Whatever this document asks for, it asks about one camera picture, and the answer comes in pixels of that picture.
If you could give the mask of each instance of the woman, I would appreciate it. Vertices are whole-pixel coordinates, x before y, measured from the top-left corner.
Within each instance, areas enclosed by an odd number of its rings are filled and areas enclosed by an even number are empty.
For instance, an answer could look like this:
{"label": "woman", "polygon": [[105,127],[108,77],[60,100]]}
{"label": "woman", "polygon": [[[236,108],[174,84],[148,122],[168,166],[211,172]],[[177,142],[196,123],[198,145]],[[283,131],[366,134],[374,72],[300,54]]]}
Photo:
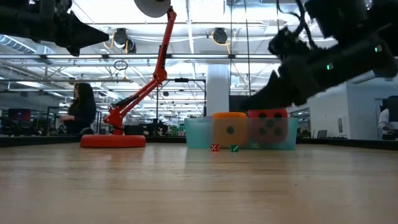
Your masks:
{"label": "woman", "polygon": [[69,107],[68,114],[60,118],[67,127],[67,134],[79,134],[81,130],[89,128],[95,120],[96,105],[93,89],[88,83],[75,85],[75,99]]}

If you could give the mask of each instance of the white column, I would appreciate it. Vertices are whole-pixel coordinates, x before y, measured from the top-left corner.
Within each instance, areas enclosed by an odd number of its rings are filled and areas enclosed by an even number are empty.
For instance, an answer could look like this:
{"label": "white column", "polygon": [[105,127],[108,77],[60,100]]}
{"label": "white column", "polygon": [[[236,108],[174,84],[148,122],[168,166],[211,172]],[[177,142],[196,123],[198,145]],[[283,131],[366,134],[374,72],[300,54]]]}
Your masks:
{"label": "white column", "polygon": [[229,65],[208,65],[206,115],[229,112]]}

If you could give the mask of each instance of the computer screen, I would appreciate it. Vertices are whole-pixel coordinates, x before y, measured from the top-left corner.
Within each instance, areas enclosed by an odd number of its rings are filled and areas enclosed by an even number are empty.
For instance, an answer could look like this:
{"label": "computer screen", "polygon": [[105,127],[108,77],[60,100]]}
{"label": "computer screen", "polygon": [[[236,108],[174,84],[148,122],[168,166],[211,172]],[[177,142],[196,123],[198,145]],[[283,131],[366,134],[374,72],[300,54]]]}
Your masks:
{"label": "computer screen", "polygon": [[13,121],[30,121],[30,109],[8,109],[8,118]]}

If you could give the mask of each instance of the translucent container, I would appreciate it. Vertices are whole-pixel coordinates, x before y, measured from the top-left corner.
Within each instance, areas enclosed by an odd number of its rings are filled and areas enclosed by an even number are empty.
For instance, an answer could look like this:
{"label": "translucent container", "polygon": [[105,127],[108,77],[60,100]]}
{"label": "translucent container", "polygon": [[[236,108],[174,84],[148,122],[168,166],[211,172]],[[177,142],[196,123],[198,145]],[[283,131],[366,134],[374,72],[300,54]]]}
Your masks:
{"label": "translucent container", "polygon": [[187,118],[185,131],[191,149],[209,149],[212,144],[228,149],[294,150],[297,118]]}
{"label": "translucent container", "polygon": [[297,118],[249,118],[248,149],[294,150],[298,126]]}
{"label": "translucent container", "polygon": [[212,118],[186,118],[185,137],[190,149],[210,149],[212,144]]}

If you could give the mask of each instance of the wooden table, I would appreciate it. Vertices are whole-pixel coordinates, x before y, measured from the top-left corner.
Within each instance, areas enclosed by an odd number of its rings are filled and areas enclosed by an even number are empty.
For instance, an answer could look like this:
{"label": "wooden table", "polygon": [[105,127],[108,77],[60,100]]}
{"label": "wooden table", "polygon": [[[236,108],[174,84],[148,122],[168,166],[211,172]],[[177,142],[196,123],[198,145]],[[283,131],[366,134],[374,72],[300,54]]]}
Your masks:
{"label": "wooden table", "polygon": [[398,153],[0,149],[0,223],[395,224]]}

